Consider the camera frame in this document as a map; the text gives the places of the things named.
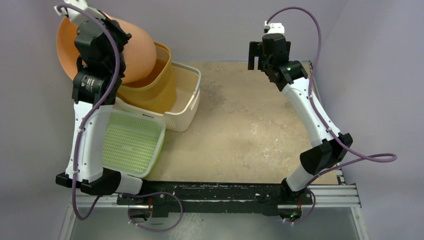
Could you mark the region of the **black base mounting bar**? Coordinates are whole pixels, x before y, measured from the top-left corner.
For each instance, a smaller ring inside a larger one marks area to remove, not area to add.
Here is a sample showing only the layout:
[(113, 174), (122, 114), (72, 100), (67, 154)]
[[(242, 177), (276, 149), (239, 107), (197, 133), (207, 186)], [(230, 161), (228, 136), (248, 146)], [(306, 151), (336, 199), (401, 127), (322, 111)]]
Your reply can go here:
[(307, 189), (289, 193), (283, 183), (145, 181), (138, 195), (120, 193), (117, 204), (147, 206), (154, 218), (170, 213), (261, 214), (300, 217), (313, 203)]

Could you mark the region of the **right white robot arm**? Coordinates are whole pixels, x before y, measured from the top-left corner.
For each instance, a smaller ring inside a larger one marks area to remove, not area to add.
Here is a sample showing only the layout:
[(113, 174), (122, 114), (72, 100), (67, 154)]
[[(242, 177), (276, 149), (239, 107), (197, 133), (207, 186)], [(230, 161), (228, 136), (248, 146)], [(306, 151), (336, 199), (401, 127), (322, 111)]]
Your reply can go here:
[(258, 69), (291, 102), (309, 135), (311, 149), (299, 156), (300, 166), (283, 181), (280, 196), (288, 204), (300, 198), (310, 181), (324, 170), (334, 167), (346, 156), (353, 138), (342, 133), (325, 113), (302, 63), (289, 60), (291, 42), (281, 33), (269, 33), (261, 41), (251, 41), (248, 70)]

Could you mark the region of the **peach plastic bucket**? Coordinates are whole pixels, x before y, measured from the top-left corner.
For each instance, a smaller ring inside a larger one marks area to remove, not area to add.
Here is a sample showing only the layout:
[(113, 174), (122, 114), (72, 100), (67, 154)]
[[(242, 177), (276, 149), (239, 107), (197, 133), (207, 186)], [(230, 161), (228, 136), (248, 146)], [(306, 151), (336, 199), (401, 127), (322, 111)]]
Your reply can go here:
[[(131, 39), (124, 46), (123, 58), (126, 69), (122, 83), (127, 85), (146, 78), (152, 71), (157, 59), (157, 50), (152, 37), (142, 28), (110, 16), (118, 21), (124, 32), (131, 34)], [(77, 27), (64, 18), (56, 35), (56, 50), (59, 62), (66, 75), (73, 79), (77, 74), (76, 60), (79, 55), (74, 40), (77, 37)]]

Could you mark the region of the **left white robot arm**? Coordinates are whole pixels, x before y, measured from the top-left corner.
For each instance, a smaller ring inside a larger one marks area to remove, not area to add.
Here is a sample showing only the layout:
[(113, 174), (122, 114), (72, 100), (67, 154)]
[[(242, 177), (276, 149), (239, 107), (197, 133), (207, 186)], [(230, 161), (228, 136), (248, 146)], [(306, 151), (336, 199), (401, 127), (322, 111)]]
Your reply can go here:
[(109, 15), (74, 24), (64, 19), (56, 36), (59, 62), (72, 80), (74, 134), (58, 185), (92, 196), (128, 193), (138, 205), (149, 191), (142, 179), (103, 165), (104, 144), (118, 88), (148, 76), (156, 49), (140, 27)]

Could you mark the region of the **aluminium frame rail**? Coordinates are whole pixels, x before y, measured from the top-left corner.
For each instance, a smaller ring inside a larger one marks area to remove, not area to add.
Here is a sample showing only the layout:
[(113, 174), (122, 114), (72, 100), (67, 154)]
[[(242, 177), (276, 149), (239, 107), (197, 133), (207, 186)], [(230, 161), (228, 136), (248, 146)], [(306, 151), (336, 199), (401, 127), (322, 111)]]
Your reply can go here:
[(102, 197), (87, 220), (69, 208), (59, 234), (61, 240), (366, 240), (361, 201), (355, 185), (313, 185), (315, 206), (302, 205), (305, 220), (284, 222), (260, 213), (200, 213), (184, 210), (167, 217), (138, 218), (146, 205), (122, 205), (117, 195)]

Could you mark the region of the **white perforated strainer basket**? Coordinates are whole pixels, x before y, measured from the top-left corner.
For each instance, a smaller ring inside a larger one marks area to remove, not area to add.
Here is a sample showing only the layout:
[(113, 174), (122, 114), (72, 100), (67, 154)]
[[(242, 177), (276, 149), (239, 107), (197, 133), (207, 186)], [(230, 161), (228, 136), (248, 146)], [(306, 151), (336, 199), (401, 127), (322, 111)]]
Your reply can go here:
[(166, 124), (151, 116), (113, 109), (104, 139), (104, 168), (145, 178), (154, 167), (165, 140)]

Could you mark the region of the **cream plastic storage basket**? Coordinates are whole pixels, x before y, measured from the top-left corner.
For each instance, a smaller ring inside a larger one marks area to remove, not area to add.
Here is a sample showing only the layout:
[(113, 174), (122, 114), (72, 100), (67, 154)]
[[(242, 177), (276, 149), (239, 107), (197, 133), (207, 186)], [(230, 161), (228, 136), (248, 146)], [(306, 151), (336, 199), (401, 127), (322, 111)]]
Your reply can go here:
[(172, 62), (176, 83), (176, 100), (170, 111), (157, 113), (138, 108), (116, 99), (114, 109), (143, 115), (162, 121), (166, 128), (175, 132), (184, 132), (192, 123), (200, 102), (201, 72), (192, 66)]

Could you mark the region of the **yellow mesh waste basket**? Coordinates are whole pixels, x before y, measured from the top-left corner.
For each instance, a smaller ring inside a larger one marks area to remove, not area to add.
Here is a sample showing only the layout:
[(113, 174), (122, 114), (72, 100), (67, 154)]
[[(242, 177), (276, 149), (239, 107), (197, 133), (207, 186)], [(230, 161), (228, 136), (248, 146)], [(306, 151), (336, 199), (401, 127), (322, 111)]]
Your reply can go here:
[(117, 98), (131, 106), (163, 114), (170, 111), (176, 102), (176, 77), (169, 48), (159, 42), (154, 45), (156, 62), (152, 72), (141, 80), (122, 84)]

